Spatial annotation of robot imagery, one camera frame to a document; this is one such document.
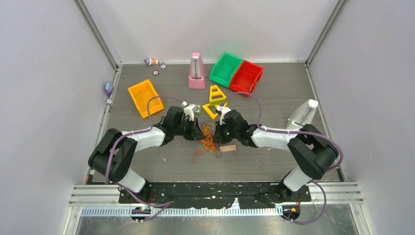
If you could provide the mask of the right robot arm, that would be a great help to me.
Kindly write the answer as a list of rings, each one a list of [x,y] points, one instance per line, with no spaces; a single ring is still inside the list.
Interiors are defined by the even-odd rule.
[[[297,165],[279,184],[279,194],[286,201],[297,197],[302,186],[320,180],[341,155],[339,147],[311,124],[300,129],[277,129],[248,124],[238,111],[228,107],[218,107],[217,112],[220,120],[216,122],[215,142],[238,140],[243,146],[270,147],[292,154]]]

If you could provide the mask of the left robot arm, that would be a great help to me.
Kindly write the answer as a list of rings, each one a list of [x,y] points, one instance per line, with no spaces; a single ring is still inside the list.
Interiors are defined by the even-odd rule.
[[[146,129],[129,132],[115,128],[107,130],[90,155],[88,165],[105,176],[106,181],[129,189],[137,202],[146,202],[150,189],[145,186],[147,180],[131,169],[132,158],[141,150],[166,145],[176,136],[188,141],[204,140],[206,137],[193,108],[194,105],[185,108],[172,106],[160,122]]]

